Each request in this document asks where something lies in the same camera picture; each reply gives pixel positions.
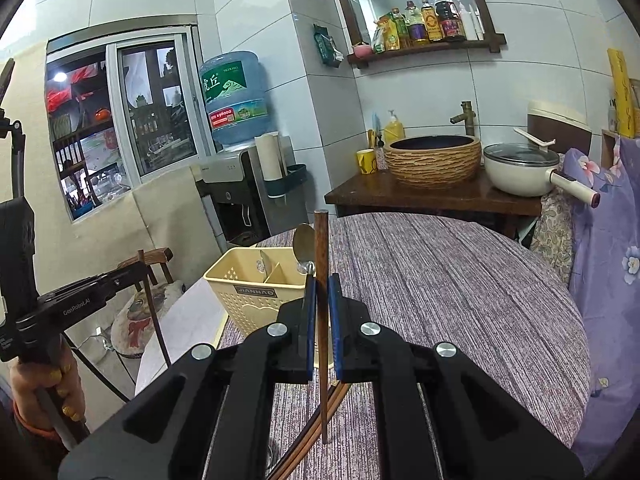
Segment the person's left hand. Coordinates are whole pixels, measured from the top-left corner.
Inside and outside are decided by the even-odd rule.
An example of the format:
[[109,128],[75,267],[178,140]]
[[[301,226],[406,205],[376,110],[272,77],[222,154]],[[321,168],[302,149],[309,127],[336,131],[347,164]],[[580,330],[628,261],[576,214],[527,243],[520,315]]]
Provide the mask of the person's left hand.
[[14,360],[10,365],[9,383],[17,420],[33,434],[52,439],[54,427],[37,392],[53,392],[62,402],[62,414],[73,422],[83,422],[86,414],[84,390],[77,362],[65,341],[61,342],[58,365],[25,363]]

